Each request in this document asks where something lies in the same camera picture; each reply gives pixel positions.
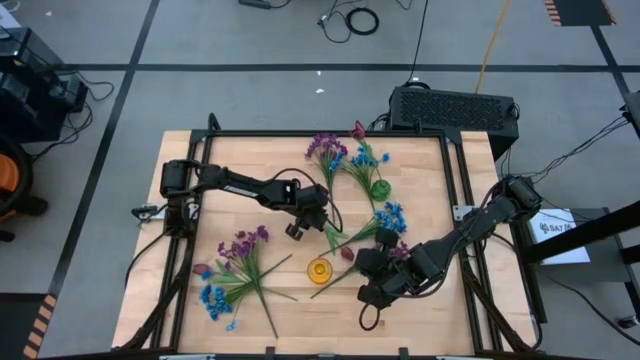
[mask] orange vacuum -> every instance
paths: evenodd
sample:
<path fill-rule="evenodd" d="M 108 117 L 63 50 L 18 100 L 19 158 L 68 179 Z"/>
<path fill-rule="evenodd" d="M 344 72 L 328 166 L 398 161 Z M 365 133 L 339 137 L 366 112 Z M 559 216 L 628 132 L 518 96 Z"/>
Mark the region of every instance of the orange vacuum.
<path fill-rule="evenodd" d="M 16 214 L 42 215 L 49 204 L 29 195 L 33 184 L 31 157 L 22 146 L 0 134 L 0 223 Z M 15 238 L 13 233 L 0 230 L 0 241 Z"/>

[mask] gray floor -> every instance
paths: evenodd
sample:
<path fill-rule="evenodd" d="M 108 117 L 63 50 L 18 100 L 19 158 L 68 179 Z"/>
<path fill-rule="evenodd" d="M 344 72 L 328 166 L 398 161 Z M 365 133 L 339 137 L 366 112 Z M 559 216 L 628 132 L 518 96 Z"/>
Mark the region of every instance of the gray floor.
<path fill-rule="evenodd" d="M 150 2 L 23 1 L 14 16 L 68 63 L 127 64 Z M 369 2 L 381 16 L 378 32 L 335 45 L 315 25 L 331 6 L 330 0 L 293 0 L 282 10 L 268 12 L 238 6 L 234 0 L 161 0 L 140 63 L 410 63 L 423 2 L 417 0 L 409 12 L 393 1 Z M 503 4 L 502 0 L 431 0 L 418 61 L 481 63 Z M 602 31 L 616 60 L 640 65 L 640 23 L 635 21 L 640 6 L 634 0 L 610 0 L 609 5 L 618 26 Z M 339 25 L 330 23 L 330 34 L 343 36 Z M 490 63 L 606 65 L 591 30 L 553 26 L 541 0 L 514 2 Z M 84 74 L 90 80 L 116 83 L 116 93 L 124 76 L 124 72 Z M 138 232 L 129 210 L 147 197 L 164 131 L 204 127 L 212 111 L 225 129 L 347 129 L 355 119 L 369 122 L 385 111 L 393 86 L 407 75 L 405 71 L 136 72 L 41 355 L 109 348 Z M 433 88 L 472 91 L 478 74 L 415 76 Z M 631 90 L 640 89 L 640 74 L 625 74 L 625 79 Z M 488 73 L 483 92 L 513 96 L 521 106 L 521 136 L 513 147 L 512 172 L 543 168 L 616 118 L 623 102 L 610 73 Z M 115 98 L 114 94 L 92 104 L 95 122 L 78 143 L 58 147 L 37 163 L 34 192 L 51 202 L 51 211 L 42 218 L 14 218 L 2 224 L 19 238 L 0 244 L 0 292 L 47 291 Z M 630 155 L 639 150 L 640 143 L 627 126 L 567 161 L 538 189 L 561 206 L 617 209 L 640 198 L 636 181 L 640 160 Z M 623 242 L 640 241 L 629 233 Z M 607 359 L 637 354 L 634 345 L 609 329 L 575 295 L 548 281 L 540 285 L 549 315 L 549 324 L 543 325 L 544 350 Z M 577 286 L 609 317 L 631 314 L 622 285 Z M 640 337 L 640 330 L 629 334 Z"/>

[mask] wooden tabletop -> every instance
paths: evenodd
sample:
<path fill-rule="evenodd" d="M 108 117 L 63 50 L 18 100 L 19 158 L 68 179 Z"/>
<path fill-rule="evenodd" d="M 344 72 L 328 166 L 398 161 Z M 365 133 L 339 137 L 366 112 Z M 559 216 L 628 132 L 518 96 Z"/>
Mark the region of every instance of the wooden tabletop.
<path fill-rule="evenodd" d="M 185 131 L 164 134 L 149 194 L 150 203 L 164 203 L 158 191 L 162 164 L 186 157 L 189 136 L 190 133 Z M 347 138 L 342 141 L 351 153 L 355 152 L 358 146 L 355 141 Z M 402 240 L 411 247 L 451 231 L 453 222 L 438 140 L 369 138 L 368 142 L 375 154 L 391 153 L 391 162 L 381 165 L 380 171 L 392 185 L 391 200 L 400 202 L 405 209 L 408 231 Z M 478 132 L 463 133 L 463 142 L 474 199 L 480 201 L 497 181 L 489 142 L 485 133 Z M 323 183 L 320 171 L 304 158 L 303 153 L 309 143 L 309 138 L 296 137 L 217 137 L 213 140 L 210 163 L 228 166 L 235 172 L 258 179 L 269 178 L 285 167 L 297 167 Z M 458 198 L 460 203 L 464 203 L 452 147 L 450 153 Z M 291 177 L 301 178 L 295 174 Z M 305 179 L 300 180 L 303 186 L 308 184 Z M 371 206 L 366 195 L 346 174 L 336 176 L 334 198 L 342 213 L 346 233 L 356 233 L 371 218 Z M 291 295 L 298 301 L 266 294 L 280 335 L 277 340 L 255 295 L 244 300 L 237 316 L 237 329 L 227 332 L 225 327 L 232 316 L 224 314 L 217 322 L 209 318 L 199 299 L 205 283 L 192 275 L 184 309 L 180 352 L 260 354 L 265 352 L 266 346 L 274 346 L 276 353 L 281 354 L 394 355 L 399 347 L 409 348 L 412 355 L 473 354 L 457 257 L 444 285 L 435 295 L 420 300 L 398 299 L 382 311 L 378 327 L 365 332 L 358 325 L 363 304 L 356 299 L 359 286 L 365 282 L 364 277 L 350 275 L 310 299 L 320 286 L 308 279 L 306 269 L 312 259 L 328 249 L 323 234 L 310 230 L 301 241 L 293 241 L 284 234 L 287 224 L 293 221 L 290 215 L 270 211 L 253 199 L 223 191 L 205 193 L 200 216 L 194 264 L 213 264 L 220 241 L 233 240 L 238 230 L 253 230 L 258 225 L 266 225 L 272 240 L 261 251 L 263 270 L 289 254 L 293 256 L 265 277 L 263 286 Z M 161 230 L 161 221 L 144 225 L 136 252 Z M 497 232 L 510 239 L 506 226 L 499 226 Z M 370 246 L 372 242 L 367 240 L 360 246 Z M 168 246 L 168 239 L 159 243 L 138 261 L 131 272 L 114 346 L 122 345 L 134 334 L 158 301 Z M 535 333 L 515 254 L 499 241 L 489 240 L 485 256 L 497 307 L 523 340 L 533 344 Z M 333 265 L 334 277 L 350 266 L 340 256 L 329 255 L 327 259 Z M 486 320 L 482 306 L 478 308 L 481 309 L 481 320 Z M 365 319 L 371 321 L 373 315 L 371 311 Z M 171 308 L 166 314 L 162 345 L 169 342 L 173 317 L 174 309 Z M 486 324 L 484 327 L 483 334 L 488 339 Z M 485 347 L 490 347 L 488 340 Z"/>

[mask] yellow cup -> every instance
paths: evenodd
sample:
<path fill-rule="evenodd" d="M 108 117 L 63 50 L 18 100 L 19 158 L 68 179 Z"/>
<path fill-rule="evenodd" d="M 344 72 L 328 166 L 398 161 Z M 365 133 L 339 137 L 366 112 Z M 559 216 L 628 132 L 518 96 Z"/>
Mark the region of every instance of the yellow cup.
<path fill-rule="evenodd" d="M 324 284 L 333 275 L 333 267 L 327 259 L 317 258 L 312 260 L 307 267 L 309 279 L 316 284 Z"/>

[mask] white label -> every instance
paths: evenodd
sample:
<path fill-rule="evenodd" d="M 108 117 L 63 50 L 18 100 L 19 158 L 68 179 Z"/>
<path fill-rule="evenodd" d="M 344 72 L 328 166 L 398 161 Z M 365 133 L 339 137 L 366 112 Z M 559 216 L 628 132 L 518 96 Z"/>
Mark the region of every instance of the white label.
<path fill-rule="evenodd" d="M 248 197 L 256 197 L 256 196 L 258 196 L 258 194 L 253 193 L 251 191 L 238 189 L 237 187 L 233 187 L 233 186 L 230 186 L 230 185 L 225 186 L 223 189 L 227 190 L 227 191 L 234 192 L 236 194 L 248 196 Z"/>

